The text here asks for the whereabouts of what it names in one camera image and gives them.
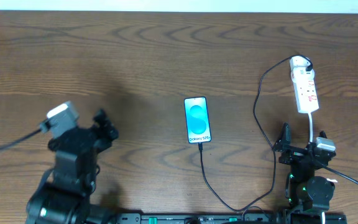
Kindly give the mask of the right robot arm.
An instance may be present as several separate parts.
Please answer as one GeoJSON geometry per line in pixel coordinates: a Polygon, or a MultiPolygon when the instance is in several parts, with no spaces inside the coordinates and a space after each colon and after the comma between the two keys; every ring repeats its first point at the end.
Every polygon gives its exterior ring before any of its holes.
{"type": "Polygon", "coordinates": [[[285,186],[289,207],[278,213],[277,220],[281,223],[324,223],[324,212],[329,210],[335,184],[325,177],[316,176],[315,171],[328,165],[336,156],[333,140],[321,131],[306,147],[292,146],[290,126],[284,123],[273,151],[281,154],[278,158],[280,163],[290,166],[285,186]]]}

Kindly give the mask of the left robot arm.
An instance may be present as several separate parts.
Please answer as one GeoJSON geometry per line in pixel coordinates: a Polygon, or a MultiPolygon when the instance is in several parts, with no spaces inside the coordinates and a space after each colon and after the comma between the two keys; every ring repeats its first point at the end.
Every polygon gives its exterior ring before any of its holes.
{"type": "Polygon", "coordinates": [[[55,165],[44,172],[37,190],[26,206],[26,223],[114,223],[116,216],[107,208],[93,205],[100,172],[98,154],[109,149],[119,137],[104,110],[99,110],[90,128],[77,125],[77,115],[69,108],[47,118],[40,125],[53,138],[48,148],[55,165]]]}

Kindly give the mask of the blue Galaxy smartphone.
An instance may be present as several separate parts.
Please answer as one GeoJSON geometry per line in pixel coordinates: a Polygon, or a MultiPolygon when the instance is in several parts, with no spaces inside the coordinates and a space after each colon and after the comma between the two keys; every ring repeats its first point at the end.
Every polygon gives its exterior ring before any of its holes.
{"type": "Polygon", "coordinates": [[[205,96],[184,99],[188,142],[198,144],[212,140],[208,105],[205,96]]]}

